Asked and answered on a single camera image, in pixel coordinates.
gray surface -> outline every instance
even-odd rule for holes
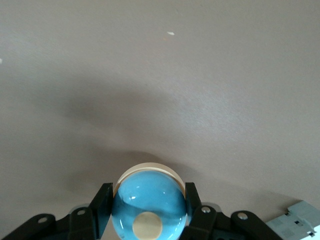
[[[0,237],[142,162],[227,215],[320,208],[318,0],[0,0],[0,59]]]

beige ring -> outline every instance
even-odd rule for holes
[[[175,171],[173,171],[170,167],[163,165],[163,164],[160,164],[160,163],[155,163],[155,162],[141,163],[141,164],[135,165],[135,166],[129,168],[127,171],[125,171],[124,174],[122,174],[121,177],[119,178],[119,180],[116,182],[116,185],[113,190],[113,196],[116,195],[121,183],[126,178],[128,178],[132,174],[139,173],[142,171],[157,171],[157,172],[161,172],[161,173],[164,173],[164,174],[170,176],[179,185],[184,198],[186,198],[185,183],[181,179],[181,177]]]

round container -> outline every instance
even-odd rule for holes
[[[158,163],[130,168],[115,186],[111,219],[122,240],[178,239],[187,220],[183,181]]]

